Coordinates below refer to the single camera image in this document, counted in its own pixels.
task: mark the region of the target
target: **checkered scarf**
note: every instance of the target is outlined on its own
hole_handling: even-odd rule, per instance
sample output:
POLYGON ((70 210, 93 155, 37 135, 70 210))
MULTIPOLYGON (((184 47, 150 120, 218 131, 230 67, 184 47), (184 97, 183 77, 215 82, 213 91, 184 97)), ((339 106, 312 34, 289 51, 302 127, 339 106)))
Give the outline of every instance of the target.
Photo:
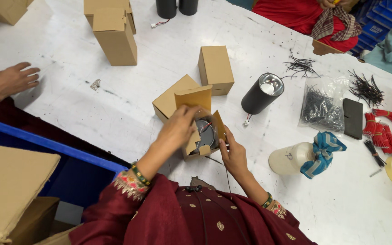
POLYGON ((335 8, 325 9, 320 14, 320 18, 312 28, 310 36, 318 40, 331 35, 334 31, 334 15, 340 18, 346 28, 343 31, 335 33, 331 37, 331 41, 344 41, 361 34, 362 28, 355 22, 355 17, 347 14, 343 7, 337 5, 335 8))

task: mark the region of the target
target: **bundle of red wires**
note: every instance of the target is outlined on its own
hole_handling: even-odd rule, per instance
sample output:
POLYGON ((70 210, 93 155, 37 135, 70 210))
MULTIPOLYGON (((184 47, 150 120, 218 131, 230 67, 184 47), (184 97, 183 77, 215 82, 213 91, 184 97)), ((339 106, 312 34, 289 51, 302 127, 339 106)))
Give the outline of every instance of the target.
POLYGON ((375 116, 384 116, 384 117, 390 119, 392 122, 392 112, 385 111, 385 110, 379 110, 379 109, 372 109, 372 111, 375 116))
POLYGON ((375 129, 376 129, 376 118, 375 115, 373 115, 373 113, 366 113, 365 114, 365 128, 364 130, 362 130, 362 134, 364 134, 365 136, 372 138, 374 133, 375 133, 375 129))
POLYGON ((382 151, 384 151, 383 149, 390 148, 389 141, 384 135, 384 125, 380 123, 376 124, 376 129, 373 134, 373 144, 377 147, 382 148, 382 151))
POLYGON ((392 148, 392 133, 391 130, 389 129, 389 126, 384 124, 384 132, 385 132, 385 136, 388 139, 389 142, 389 146, 392 148))

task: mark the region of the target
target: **hand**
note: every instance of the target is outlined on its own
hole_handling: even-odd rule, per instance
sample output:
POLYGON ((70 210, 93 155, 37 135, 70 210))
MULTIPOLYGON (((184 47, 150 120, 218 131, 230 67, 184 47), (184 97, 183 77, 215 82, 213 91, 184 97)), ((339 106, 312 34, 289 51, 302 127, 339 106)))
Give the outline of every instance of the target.
POLYGON ((225 130, 226 140, 229 143, 230 150, 228 152, 226 143, 222 139, 219 139, 222 159, 226 169, 237 179, 237 175, 247 174, 249 172, 247 169, 246 149, 235 141, 234 135, 227 126, 225 126, 225 130))
POLYGON ((322 9, 328 9, 328 8, 334 8, 335 4, 332 4, 333 1, 329 1, 329 0, 317 0, 317 2, 320 4, 320 7, 322 9))
POLYGON ((190 108, 182 105, 164 124, 156 142, 170 149, 171 153, 187 143, 192 133, 196 131, 196 127, 193 127, 192 124, 199 109, 200 106, 190 108))
POLYGON ((39 85, 39 82, 36 81, 39 78, 39 75, 33 75, 40 71, 39 68, 30 68, 22 71, 30 65, 31 64, 28 62, 22 62, 0 71, 0 101, 10 95, 17 94, 39 85))

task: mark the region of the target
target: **red wire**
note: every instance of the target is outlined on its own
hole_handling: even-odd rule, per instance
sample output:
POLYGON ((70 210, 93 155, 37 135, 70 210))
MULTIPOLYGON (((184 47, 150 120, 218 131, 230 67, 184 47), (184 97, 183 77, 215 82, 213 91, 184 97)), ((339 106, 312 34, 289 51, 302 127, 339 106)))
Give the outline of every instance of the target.
POLYGON ((170 19, 168 19, 166 22, 158 22, 158 23, 156 23, 155 25, 158 25, 158 24, 166 24, 169 20, 170 20, 170 19))

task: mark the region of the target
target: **embroidered sleeve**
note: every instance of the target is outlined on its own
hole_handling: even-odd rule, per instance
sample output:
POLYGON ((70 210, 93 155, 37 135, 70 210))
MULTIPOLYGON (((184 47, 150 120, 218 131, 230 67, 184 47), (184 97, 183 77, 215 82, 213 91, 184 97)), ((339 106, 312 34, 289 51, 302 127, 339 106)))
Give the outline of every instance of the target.
POLYGON ((132 196, 134 201, 141 201, 144 199, 149 187, 145 186, 142 182, 129 176, 126 171, 120 172, 114 180, 114 186, 120 190, 122 194, 127 193, 128 198, 132 196))
POLYGON ((274 200, 274 202, 275 205, 273 205, 270 211, 276 214, 279 218, 285 219, 284 215, 287 214, 287 211, 285 210, 284 207, 282 207, 282 205, 278 201, 274 200))

